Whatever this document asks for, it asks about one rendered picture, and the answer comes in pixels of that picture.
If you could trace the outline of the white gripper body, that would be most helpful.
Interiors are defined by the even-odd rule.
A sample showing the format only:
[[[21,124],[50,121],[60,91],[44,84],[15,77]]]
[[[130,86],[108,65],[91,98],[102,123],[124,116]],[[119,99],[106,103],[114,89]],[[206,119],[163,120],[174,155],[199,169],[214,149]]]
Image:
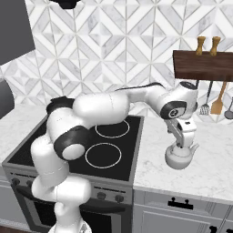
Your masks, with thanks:
[[[192,118],[174,118],[166,121],[167,131],[176,138],[179,147],[190,147],[193,144],[197,126]]]

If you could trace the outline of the white kettle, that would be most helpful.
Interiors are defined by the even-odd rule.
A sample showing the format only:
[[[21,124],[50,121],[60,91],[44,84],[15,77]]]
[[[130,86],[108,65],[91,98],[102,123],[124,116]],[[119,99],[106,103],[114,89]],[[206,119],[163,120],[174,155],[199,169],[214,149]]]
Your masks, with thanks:
[[[177,170],[186,168],[191,163],[198,147],[199,144],[195,144],[193,147],[178,147],[177,143],[174,143],[167,148],[165,153],[167,165]]]

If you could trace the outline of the black and grey stove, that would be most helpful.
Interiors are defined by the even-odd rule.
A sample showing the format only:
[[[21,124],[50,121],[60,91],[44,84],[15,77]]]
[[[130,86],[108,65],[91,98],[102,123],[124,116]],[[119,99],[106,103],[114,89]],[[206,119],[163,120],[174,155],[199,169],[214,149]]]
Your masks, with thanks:
[[[82,157],[69,162],[70,173],[88,179],[91,186],[131,188],[133,194],[143,122],[141,116],[128,116],[119,124],[92,127],[89,148]],[[36,178],[30,147],[45,132],[46,121],[42,120],[3,161],[11,187],[13,178],[18,178],[21,186]]]

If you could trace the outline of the metal slotted spatula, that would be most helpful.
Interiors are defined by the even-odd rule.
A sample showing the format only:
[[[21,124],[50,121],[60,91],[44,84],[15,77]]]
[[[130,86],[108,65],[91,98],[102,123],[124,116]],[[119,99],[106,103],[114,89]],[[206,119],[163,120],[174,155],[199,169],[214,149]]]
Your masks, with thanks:
[[[213,82],[210,82],[209,86],[208,86],[208,93],[207,93],[206,103],[204,105],[202,105],[201,108],[200,108],[200,110],[199,110],[199,114],[200,115],[207,116],[208,113],[209,113],[208,99],[209,99],[209,96],[210,96],[210,93],[211,93],[212,86],[213,86]]]

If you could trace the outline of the wooden spatula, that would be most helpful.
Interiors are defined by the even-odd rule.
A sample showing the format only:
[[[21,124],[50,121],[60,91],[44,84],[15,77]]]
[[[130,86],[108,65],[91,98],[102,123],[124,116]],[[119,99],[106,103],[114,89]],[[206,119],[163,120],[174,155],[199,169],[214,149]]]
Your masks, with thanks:
[[[226,89],[226,85],[227,85],[227,82],[224,81],[222,84],[221,90],[219,92],[217,100],[212,103],[211,111],[210,111],[210,113],[212,115],[220,115],[221,114],[221,110],[223,107],[222,96],[223,96],[224,91]]]

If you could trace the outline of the metal ladle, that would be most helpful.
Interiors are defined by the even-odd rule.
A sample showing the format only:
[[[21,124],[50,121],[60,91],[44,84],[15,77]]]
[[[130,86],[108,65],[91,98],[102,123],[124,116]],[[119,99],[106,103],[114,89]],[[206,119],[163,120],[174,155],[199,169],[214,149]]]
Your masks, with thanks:
[[[231,100],[228,110],[224,113],[224,116],[226,119],[233,119],[233,111],[230,110],[232,106],[233,106],[233,98]]]

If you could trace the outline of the grey drawer front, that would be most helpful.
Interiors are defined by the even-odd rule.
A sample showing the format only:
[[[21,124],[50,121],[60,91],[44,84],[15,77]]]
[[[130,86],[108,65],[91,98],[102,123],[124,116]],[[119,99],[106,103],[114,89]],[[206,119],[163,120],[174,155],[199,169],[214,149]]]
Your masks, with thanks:
[[[199,214],[202,216],[207,216],[211,218],[221,218],[223,219],[230,208],[230,205],[216,203],[214,201],[205,201],[194,198],[183,198],[174,195],[166,195],[142,190],[136,190],[134,194],[134,203],[138,205],[144,205],[147,207],[154,208],[164,208],[169,210],[175,210],[180,212],[187,212],[191,214]],[[194,206],[193,210],[183,209],[183,208],[174,208],[170,207],[167,202],[175,198],[176,202],[184,203],[186,199],[189,200],[189,203]]]

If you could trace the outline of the grey cupboard door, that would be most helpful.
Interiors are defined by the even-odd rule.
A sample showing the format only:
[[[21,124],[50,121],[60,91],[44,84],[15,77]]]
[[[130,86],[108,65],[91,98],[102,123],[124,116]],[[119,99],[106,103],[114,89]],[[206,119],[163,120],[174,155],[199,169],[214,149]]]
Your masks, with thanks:
[[[134,205],[133,233],[210,233],[222,220],[163,208]]]

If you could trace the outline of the black oven door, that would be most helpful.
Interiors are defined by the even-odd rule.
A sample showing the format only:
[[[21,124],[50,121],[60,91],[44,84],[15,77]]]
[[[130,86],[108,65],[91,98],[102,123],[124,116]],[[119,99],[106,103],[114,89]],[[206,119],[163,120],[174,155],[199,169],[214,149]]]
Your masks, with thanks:
[[[56,223],[56,216],[54,213],[54,206],[40,204],[24,198],[15,190],[12,185],[15,196],[18,200],[25,219],[31,231],[37,233],[48,233],[49,229]],[[113,202],[116,204],[123,204],[127,209],[125,212],[118,213],[96,213],[80,209],[81,217],[91,227],[92,233],[131,233],[132,230],[132,189],[120,188],[115,189],[112,187],[101,187],[92,185],[91,198],[97,198],[98,192],[104,192],[106,198],[102,201]],[[117,203],[115,196],[121,195],[124,201]]]

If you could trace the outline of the black range hood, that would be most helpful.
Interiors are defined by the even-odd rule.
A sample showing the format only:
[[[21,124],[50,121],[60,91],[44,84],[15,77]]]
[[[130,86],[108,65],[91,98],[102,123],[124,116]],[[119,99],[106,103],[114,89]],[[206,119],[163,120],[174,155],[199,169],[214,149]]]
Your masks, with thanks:
[[[76,3],[80,0],[50,0],[52,2],[58,3],[62,9],[74,9]]]

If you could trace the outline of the dark grey rounded appliance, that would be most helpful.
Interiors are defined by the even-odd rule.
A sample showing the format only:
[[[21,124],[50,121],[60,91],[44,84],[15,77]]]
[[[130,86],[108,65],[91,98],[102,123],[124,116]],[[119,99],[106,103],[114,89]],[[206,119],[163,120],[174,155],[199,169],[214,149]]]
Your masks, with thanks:
[[[0,78],[0,119],[15,108],[15,100],[8,83]]]

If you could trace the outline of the grey base cupboard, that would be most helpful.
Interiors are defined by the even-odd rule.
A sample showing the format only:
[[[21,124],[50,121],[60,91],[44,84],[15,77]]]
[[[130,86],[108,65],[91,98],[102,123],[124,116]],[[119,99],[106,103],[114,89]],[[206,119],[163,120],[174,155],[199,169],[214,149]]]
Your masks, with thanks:
[[[29,231],[25,216],[6,177],[0,176],[0,225]]]

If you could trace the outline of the dark wooden wall shelf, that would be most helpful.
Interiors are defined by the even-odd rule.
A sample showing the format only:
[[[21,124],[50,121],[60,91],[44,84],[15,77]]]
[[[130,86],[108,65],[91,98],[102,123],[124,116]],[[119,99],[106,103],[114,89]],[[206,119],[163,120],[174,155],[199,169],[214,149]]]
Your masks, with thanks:
[[[209,81],[233,82],[233,53],[217,52],[212,56],[203,52],[197,56],[195,51],[173,51],[175,78]]]

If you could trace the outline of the grey wall cupboard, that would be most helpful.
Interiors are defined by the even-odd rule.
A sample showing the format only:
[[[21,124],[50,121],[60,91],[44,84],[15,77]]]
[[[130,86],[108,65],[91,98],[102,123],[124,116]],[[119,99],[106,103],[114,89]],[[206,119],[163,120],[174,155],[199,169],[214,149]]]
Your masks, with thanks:
[[[33,50],[25,0],[0,0],[0,66]]]

